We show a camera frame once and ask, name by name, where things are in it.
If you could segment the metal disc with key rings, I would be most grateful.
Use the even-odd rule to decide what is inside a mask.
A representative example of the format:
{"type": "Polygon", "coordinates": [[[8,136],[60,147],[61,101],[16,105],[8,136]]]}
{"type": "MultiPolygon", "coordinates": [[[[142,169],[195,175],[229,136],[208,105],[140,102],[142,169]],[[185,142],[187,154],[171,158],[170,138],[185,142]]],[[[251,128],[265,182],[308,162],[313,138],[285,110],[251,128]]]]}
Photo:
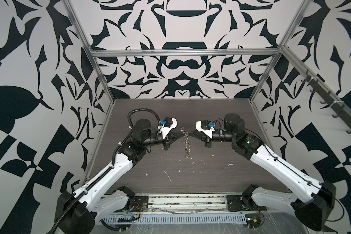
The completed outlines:
{"type": "Polygon", "coordinates": [[[188,159],[190,157],[190,154],[191,154],[188,132],[184,133],[184,147],[185,147],[185,158],[188,159]]]}

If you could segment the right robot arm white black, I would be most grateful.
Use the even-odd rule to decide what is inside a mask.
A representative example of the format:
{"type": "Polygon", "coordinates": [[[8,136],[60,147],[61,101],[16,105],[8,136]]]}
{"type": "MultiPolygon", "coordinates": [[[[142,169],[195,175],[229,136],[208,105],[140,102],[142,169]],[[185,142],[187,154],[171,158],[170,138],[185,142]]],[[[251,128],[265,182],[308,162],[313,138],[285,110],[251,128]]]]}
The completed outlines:
{"type": "Polygon", "coordinates": [[[212,121],[197,121],[196,129],[188,135],[203,141],[206,148],[211,148],[214,141],[231,143],[236,153],[265,169],[290,190],[276,192],[250,185],[243,195],[253,205],[294,215],[316,232],[323,229],[335,206],[336,187],[310,177],[278,156],[260,137],[246,130],[239,115],[227,114],[220,128],[212,121]]]}

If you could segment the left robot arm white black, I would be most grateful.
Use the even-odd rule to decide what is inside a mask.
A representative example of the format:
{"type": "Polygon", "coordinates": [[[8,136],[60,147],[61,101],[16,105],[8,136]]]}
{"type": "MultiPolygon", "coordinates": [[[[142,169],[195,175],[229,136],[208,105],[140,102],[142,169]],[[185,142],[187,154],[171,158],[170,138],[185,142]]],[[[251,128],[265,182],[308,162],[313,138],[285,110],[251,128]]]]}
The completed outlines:
{"type": "Polygon", "coordinates": [[[151,127],[147,119],[132,124],[127,137],[115,149],[110,163],[73,193],[63,192],[60,195],[50,233],[60,229],[65,234],[88,234],[110,213],[131,209],[135,193],[129,188],[122,186],[106,198],[103,195],[150,152],[151,146],[161,144],[164,150],[168,150],[174,141],[181,138],[182,133],[174,131],[176,127],[177,120],[169,117],[159,121],[156,128],[151,127]]]}

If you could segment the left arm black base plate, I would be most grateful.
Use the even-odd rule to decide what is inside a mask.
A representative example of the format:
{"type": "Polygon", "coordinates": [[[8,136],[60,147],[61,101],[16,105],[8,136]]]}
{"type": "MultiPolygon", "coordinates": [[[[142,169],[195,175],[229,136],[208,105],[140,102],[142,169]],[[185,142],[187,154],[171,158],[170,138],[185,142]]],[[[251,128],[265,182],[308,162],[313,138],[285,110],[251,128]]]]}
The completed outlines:
{"type": "Polygon", "coordinates": [[[148,196],[135,196],[134,198],[129,198],[124,208],[119,211],[142,212],[147,209],[148,203],[148,196]]]}

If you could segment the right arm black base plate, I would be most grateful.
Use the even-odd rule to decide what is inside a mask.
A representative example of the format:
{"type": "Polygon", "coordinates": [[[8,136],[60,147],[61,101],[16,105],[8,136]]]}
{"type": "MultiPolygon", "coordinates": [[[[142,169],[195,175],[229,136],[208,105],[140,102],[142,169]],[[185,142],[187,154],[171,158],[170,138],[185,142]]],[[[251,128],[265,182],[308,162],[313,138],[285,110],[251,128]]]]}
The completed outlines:
{"type": "Polygon", "coordinates": [[[249,196],[227,195],[226,199],[229,212],[267,211],[266,207],[257,206],[249,196]]]}

